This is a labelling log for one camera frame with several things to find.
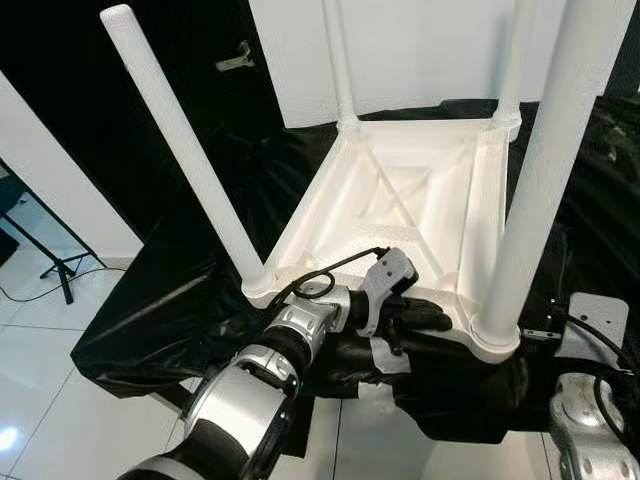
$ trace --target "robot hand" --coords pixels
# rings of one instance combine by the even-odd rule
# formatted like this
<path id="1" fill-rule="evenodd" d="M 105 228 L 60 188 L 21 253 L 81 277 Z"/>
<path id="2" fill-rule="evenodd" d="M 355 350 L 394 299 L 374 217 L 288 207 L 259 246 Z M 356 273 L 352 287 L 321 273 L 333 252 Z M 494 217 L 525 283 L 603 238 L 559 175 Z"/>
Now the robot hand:
<path id="1" fill-rule="evenodd" d="M 330 271 L 368 253 L 374 264 L 358 291 L 335 285 Z M 312 282 L 326 276 L 329 284 Z M 273 321 L 214 378 L 203 382 L 186 416 L 185 440 L 141 463 L 120 480 L 266 478 L 280 455 L 305 372 L 327 333 L 383 336 L 400 353 L 402 330 L 448 330 L 438 305 L 400 295 L 418 280 L 397 248 L 371 249 L 312 272 L 279 293 Z"/>

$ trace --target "black cloth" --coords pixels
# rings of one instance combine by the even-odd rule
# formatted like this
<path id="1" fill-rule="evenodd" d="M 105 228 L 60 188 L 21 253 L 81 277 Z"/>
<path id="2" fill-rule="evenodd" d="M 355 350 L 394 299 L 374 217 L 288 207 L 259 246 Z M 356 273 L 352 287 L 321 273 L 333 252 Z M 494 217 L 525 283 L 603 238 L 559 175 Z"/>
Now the black cloth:
<path id="1" fill-rule="evenodd" d="M 13 175 L 0 178 L 0 216 L 7 213 L 16 203 L 24 188 Z M 18 242 L 0 228 L 0 266 L 17 250 Z"/>
<path id="2" fill-rule="evenodd" d="M 362 119 L 485 118 L 495 105 L 449 101 Z M 631 307 L 625 348 L 636 358 L 639 107 L 637 96 L 598 100 L 521 317 L 528 328 L 553 330 L 558 325 L 547 321 L 550 298 L 566 303 L 574 291 L 622 298 Z M 523 104 L 521 110 L 520 136 L 509 150 L 508 202 L 537 105 Z M 334 125 L 282 131 L 261 142 L 225 135 L 212 163 L 263 260 L 335 136 Z M 242 296 L 235 269 L 186 190 L 156 226 L 72 357 L 84 376 L 114 395 L 145 395 L 203 376 L 211 364 L 223 365 L 268 322 Z M 373 365 L 366 339 L 329 336 L 304 393 L 355 397 L 359 382 L 383 381 L 393 386 L 397 404 L 430 437 L 498 442 L 508 429 L 544 430 L 557 375 L 577 368 L 549 360 L 526 341 L 500 365 L 483 364 L 465 347 L 436 338 L 405 336 L 402 344 L 412 373 L 383 375 Z M 579 367 L 597 368 L 588 362 Z"/>

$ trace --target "white tile floor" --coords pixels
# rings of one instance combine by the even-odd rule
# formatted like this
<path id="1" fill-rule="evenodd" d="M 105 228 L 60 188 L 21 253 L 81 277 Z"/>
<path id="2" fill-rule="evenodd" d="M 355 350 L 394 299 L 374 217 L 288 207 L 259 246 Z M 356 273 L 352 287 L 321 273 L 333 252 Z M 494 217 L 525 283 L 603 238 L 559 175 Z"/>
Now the white tile floor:
<path id="1" fill-rule="evenodd" d="M 21 246 L 0 268 L 0 285 L 20 297 L 45 291 L 56 284 L 55 277 L 38 278 L 48 263 Z M 87 262 L 82 268 L 93 266 Z M 121 275 L 99 272 L 79 279 L 69 306 L 59 291 L 27 304 L 0 298 L 0 480 L 113 480 L 180 441 L 183 424 L 173 411 L 150 397 L 116 399 L 84 379 L 69 358 Z M 184 384 L 194 388 L 196 381 Z M 553 463 L 553 446 L 548 448 Z M 556 475 L 539 433 L 509 433 L 500 445 L 435 442 L 399 409 L 318 399 L 306 458 L 281 457 L 271 478 L 560 478 Z"/>

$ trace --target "black cable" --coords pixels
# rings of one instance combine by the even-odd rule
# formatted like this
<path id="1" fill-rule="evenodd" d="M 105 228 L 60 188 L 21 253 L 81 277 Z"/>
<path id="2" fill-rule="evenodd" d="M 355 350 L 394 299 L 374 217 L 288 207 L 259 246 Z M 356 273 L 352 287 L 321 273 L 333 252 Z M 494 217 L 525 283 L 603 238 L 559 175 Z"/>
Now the black cable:
<path id="1" fill-rule="evenodd" d="M 560 272 L 558 274 L 558 288 L 556 289 L 556 298 L 558 300 L 562 300 L 562 286 L 564 285 L 564 274 L 567 269 L 567 263 L 571 261 L 572 251 L 569 250 L 569 245 L 567 243 L 567 238 L 562 235 L 562 263 L 560 264 Z"/>
<path id="2" fill-rule="evenodd" d="M 80 257 L 80 259 L 78 260 L 78 264 L 75 266 L 75 268 L 73 269 L 73 274 L 75 275 L 76 273 L 78 273 L 78 270 L 80 270 L 80 265 L 82 264 L 82 261 L 85 259 L 86 257 Z M 54 273 L 58 273 L 58 269 L 54 268 L 53 270 L 51 270 Z"/>
<path id="3" fill-rule="evenodd" d="M 557 310 L 560 314 L 565 318 L 566 321 L 573 323 L 577 327 L 589 332 L 591 335 L 596 337 L 602 343 L 604 343 L 607 347 L 609 347 L 619 358 L 625 361 L 629 370 L 633 372 L 636 379 L 640 380 L 640 369 L 637 367 L 635 361 L 631 358 L 630 355 L 622 351 L 620 347 L 618 347 L 615 343 L 613 343 L 607 336 L 605 336 L 600 330 L 592 327 L 588 323 L 583 322 L 575 317 L 572 317 L 568 313 L 565 313 L 561 310 Z"/>
<path id="4" fill-rule="evenodd" d="M 73 282 L 74 280 L 77 280 L 78 278 L 83 277 L 83 276 L 85 276 L 85 275 L 87 275 L 87 274 L 89 274 L 89 273 L 93 273 L 93 272 L 102 272 L 102 271 L 105 271 L 105 270 L 117 270 L 117 271 L 119 271 L 119 272 L 126 272 L 126 270 L 125 270 L 124 268 L 115 268 L 115 267 L 94 268 L 93 270 L 88 270 L 88 271 L 83 272 L 83 273 L 81 273 L 81 274 L 79 274 L 79 275 L 76 275 L 76 276 L 74 276 L 74 277 L 71 277 L 71 278 L 68 280 L 68 283 L 71 283 L 71 282 Z M 7 299 L 8 299 L 8 300 L 10 300 L 10 301 L 12 301 L 12 302 L 16 302 L 16 303 L 27 303 L 27 302 L 33 302 L 34 300 L 38 300 L 39 298 L 42 298 L 42 297 L 44 297 L 44 296 L 46 296 L 46 295 L 49 295 L 50 293 L 55 292 L 55 291 L 56 291 L 56 290 L 58 290 L 59 288 L 62 288 L 62 284 L 58 285 L 57 287 L 53 287 L 51 290 L 47 290 L 46 292 L 41 293 L 40 295 L 38 295 L 38 296 L 36 296 L 36 297 L 32 297 L 32 298 L 25 298 L 25 299 L 13 298 L 13 297 L 12 297 L 11 295 L 9 295 L 9 294 L 7 293 L 7 291 L 6 291 L 4 288 L 2 288 L 2 287 L 0 287 L 0 292 L 2 292 L 2 294 L 3 294 L 5 297 L 7 297 Z"/>
<path id="5" fill-rule="evenodd" d="M 618 356 L 618 358 L 621 358 L 622 360 L 624 360 L 629 370 L 633 372 L 636 380 L 640 383 L 640 369 L 638 369 L 638 367 L 636 366 L 636 363 L 634 362 L 634 360 L 631 358 L 630 355 L 627 355 L 620 347 L 618 347 L 615 343 L 613 343 L 606 335 L 604 335 L 597 328 L 594 328 L 591 325 L 585 323 L 584 321 L 579 320 L 561 310 L 557 310 L 557 311 L 565 318 L 567 322 L 573 323 L 574 325 L 583 329 L 584 331 L 589 332 L 591 335 L 593 335 L 602 343 L 604 343 L 607 347 L 609 347 Z M 623 445 L 625 445 L 630 451 L 632 451 L 631 446 L 629 445 L 629 441 L 627 440 L 624 432 L 618 428 L 618 425 L 616 425 L 613 418 L 611 418 L 611 415 L 609 414 L 607 407 L 604 405 L 604 400 L 602 398 L 602 381 L 603 381 L 603 378 L 598 376 L 596 377 L 593 383 L 593 395 L 596 399 L 596 405 L 598 405 L 598 409 L 600 410 L 600 414 L 602 415 L 602 418 L 604 418 L 604 421 L 606 422 L 608 427 L 611 429 L 611 431 L 614 433 L 614 435 L 618 437 L 618 440 L 620 440 L 620 442 Z"/>
<path id="6" fill-rule="evenodd" d="M 616 422 L 613 421 L 613 418 L 611 418 L 607 407 L 605 407 L 604 405 L 604 400 L 602 399 L 602 377 L 596 378 L 596 381 L 593 384 L 593 393 L 596 397 L 596 405 L 598 405 L 598 409 L 600 410 L 604 421 L 607 423 L 607 425 L 609 425 L 609 428 L 611 429 L 611 431 L 613 431 L 615 436 L 618 437 L 618 440 L 620 440 L 623 445 L 627 445 L 627 440 L 624 436 L 624 433 L 622 433 L 622 430 L 618 428 L 618 425 L 616 425 Z"/>
<path id="7" fill-rule="evenodd" d="M 305 298 L 308 300 L 313 300 L 314 298 L 320 298 L 323 295 L 326 295 L 329 291 L 331 291 L 331 289 L 336 284 L 336 279 L 331 273 L 331 270 L 335 270 L 336 268 L 346 265 L 347 263 L 351 263 L 359 258 L 369 255 L 370 253 L 375 253 L 376 256 L 380 258 L 384 254 L 386 254 L 388 251 L 389 251 L 388 248 L 381 248 L 381 247 L 369 248 L 367 250 L 363 250 L 362 252 L 356 253 L 355 255 L 347 257 L 343 260 L 340 260 L 339 262 L 336 262 L 333 265 L 329 265 L 328 267 L 322 268 L 320 270 L 315 270 L 313 272 L 309 272 L 305 275 L 302 275 L 301 277 L 298 277 L 289 285 L 287 285 L 285 288 L 283 288 L 279 293 L 277 293 L 276 296 L 273 297 L 273 300 L 269 302 L 269 305 L 267 306 L 266 311 L 269 314 L 274 314 L 275 311 L 279 310 L 282 307 L 282 305 L 284 304 L 284 301 L 292 293 L 297 297 Z M 320 276 L 325 276 L 329 279 L 329 284 L 325 288 L 321 289 L 319 292 L 313 292 L 313 293 L 303 292 L 300 290 L 300 287 L 303 284 L 305 284 L 309 280 L 312 280 Z"/>

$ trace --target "white pole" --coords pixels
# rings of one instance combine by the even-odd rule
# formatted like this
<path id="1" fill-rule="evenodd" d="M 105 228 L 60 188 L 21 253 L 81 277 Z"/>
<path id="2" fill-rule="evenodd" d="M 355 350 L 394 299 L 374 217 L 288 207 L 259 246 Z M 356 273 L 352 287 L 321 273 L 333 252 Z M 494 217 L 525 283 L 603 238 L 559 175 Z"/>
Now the white pole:
<path id="1" fill-rule="evenodd" d="M 343 125 L 354 125 L 358 121 L 358 117 L 353 107 L 349 60 L 344 42 L 340 5 L 338 5 L 338 0 L 322 0 L 322 6 L 338 102 L 338 128 L 340 128 Z"/>
<path id="2" fill-rule="evenodd" d="M 238 269 L 243 289 L 265 290 L 270 285 L 273 274 L 265 271 L 133 11 L 128 5 L 117 5 L 102 11 L 100 19 Z"/>
<path id="3" fill-rule="evenodd" d="M 493 114 L 493 125 L 509 129 L 509 141 L 518 137 L 522 123 L 520 92 L 529 53 L 536 3 L 536 0 L 516 0 L 509 60 L 502 78 L 498 108 Z"/>
<path id="4" fill-rule="evenodd" d="M 635 0 L 568 0 L 489 293 L 472 324 L 483 348 L 513 350 L 517 322 L 595 102 Z"/>

